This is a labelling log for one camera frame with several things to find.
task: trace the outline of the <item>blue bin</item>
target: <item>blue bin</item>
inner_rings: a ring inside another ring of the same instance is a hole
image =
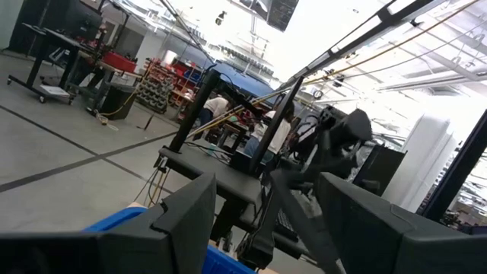
[[[142,207],[132,207],[123,209],[108,218],[105,218],[98,223],[85,228],[83,231],[88,232],[99,232],[107,231],[117,225],[122,224],[131,218],[137,217],[146,208]],[[254,271],[250,270],[243,264],[233,260],[229,256],[223,254],[214,247],[208,247],[206,251],[205,264],[203,265],[202,274],[255,274]]]

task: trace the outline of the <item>gray floor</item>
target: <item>gray floor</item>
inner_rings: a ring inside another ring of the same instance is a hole
[[[127,119],[110,122],[112,129],[88,115],[81,98],[73,106],[40,104],[20,85],[6,85],[8,74],[27,79],[32,64],[0,55],[0,231],[77,231],[133,201],[177,124],[167,113],[143,131],[137,126],[151,112],[135,106]],[[56,70],[43,65],[41,74]],[[171,171],[162,196],[188,182]],[[218,197],[216,212],[222,203]],[[244,233],[234,233],[237,244]],[[281,274],[321,273],[278,250],[270,267]]]

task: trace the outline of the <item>person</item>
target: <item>person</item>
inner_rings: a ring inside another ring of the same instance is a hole
[[[269,118],[273,118],[275,115],[275,110],[269,111],[266,116]],[[274,138],[272,138],[269,147],[267,148],[266,153],[262,159],[263,163],[267,163],[271,161],[276,154],[281,150],[286,137],[288,136],[289,131],[291,130],[291,122],[294,119],[294,104],[286,110],[284,119],[282,120],[281,124],[277,128],[275,132]],[[256,152],[257,148],[259,147],[259,143],[262,140],[262,137],[266,133],[267,126],[260,123],[256,124],[254,132],[250,135],[250,139],[245,145],[245,149],[243,152],[250,157]]]
[[[214,117],[218,117],[225,113],[230,108],[230,103],[223,97],[216,97],[205,102],[203,110],[199,113],[199,121],[201,126],[204,126],[208,122],[212,121]],[[203,132],[196,134],[193,137],[193,141],[202,137]]]

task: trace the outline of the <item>black floor line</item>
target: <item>black floor line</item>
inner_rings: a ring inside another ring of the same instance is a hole
[[[11,181],[9,183],[3,183],[2,185],[0,185],[0,193],[3,193],[5,191],[8,191],[8,190],[12,190],[14,188],[17,188],[19,186],[24,186],[26,184],[29,184],[29,183],[32,183],[32,182],[35,182],[37,180],[41,180],[41,179],[44,179],[44,178],[47,178],[47,177],[50,177],[52,175],[56,175],[56,174],[60,174],[62,172],[65,172],[67,170],[71,170],[71,169],[74,169],[76,167],[81,167],[81,166],[84,166],[86,164],[90,164],[90,163],[93,163],[95,161],[98,161],[98,160],[104,160],[105,162],[109,163],[109,164],[112,164],[113,166],[115,167],[118,167],[119,169],[131,174],[132,176],[134,177],[137,177],[139,178],[140,180],[143,180],[143,181],[147,181],[146,178],[144,178],[143,176],[137,174],[136,172],[132,171],[132,170],[129,170],[128,168],[125,168],[111,160],[108,160],[107,158],[108,157],[111,157],[111,156],[114,156],[114,155],[118,155],[118,154],[121,154],[125,151],[128,151],[130,149],[134,149],[134,148],[138,148],[140,146],[143,146],[143,145],[147,145],[147,144],[150,144],[152,142],[156,142],[156,141],[159,141],[159,140],[162,140],[162,139],[165,139],[167,137],[170,137],[172,135],[175,135],[177,133],[176,132],[171,132],[171,133],[168,133],[168,134],[165,134],[163,136],[159,136],[159,137],[156,137],[156,138],[152,138],[152,139],[149,139],[149,140],[146,140],[146,141],[143,141],[143,142],[139,142],[137,144],[134,144],[134,145],[129,145],[129,146],[126,146],[125,148],[119,148],[115,151],[111,151],[111,152],[107,152],[107,153],[103,153],[101,155],[99,155],[98,153],[88,149],[88,148],[85,148],[84,146],[82,145],[79,145],[77,142],[74,142],[72,141],[71,139],[68,139],[66,138],[65,136],[63,135],[60,135],[58,134],[57,132],[54,132],[52,131],[51,129],[48,129],[46,128],[45,126],[42,126],[40,125],[39,123],[36,123],[34,122],[33,120],[31,119],[28,119],[27,117],[25,116],[22,116],[20,115],[19,113],[16,113],[15,111],[13,110],[9,110],[8,108],[6,107],[3,107],[2,105],[0,105],[0,109],[12,114],[12,115],[15,115],[16,117],[18,118],[21,118],[22,120],[32,124],[32,125],[35,125],[36,127],[46,131],[46,132],[49,132],[51,133],[52,135],[74,145],[75,147],[77,148],[80,148],[81,150],[83,151],[86,151],[87,153],[93,155],[94,157],[91,157],[91,158],[88,158],[88,159],[84,159],[84,160],[81,160],[81,161],[77,161],[75,163],[72,163],[72,164],[67,164],[65,166],[62,166],[62,167],[57,167],[57,168],[53,168],[52,170],[48,170],[48,171],[44,171],[44,172],[41,172],[41,173],[38,173],[38,174],[34,174],[34,175],[30,175],[28,177],[24,177],[24,178],[21,178],[21,179],[18,179],[18,180],[14,180],[14,181]],[[172,194],[173,192],[170,191],[170,190],[167,190],[165,188],[163,188],[164,191],[166,191],[167,193],[169,194]]]

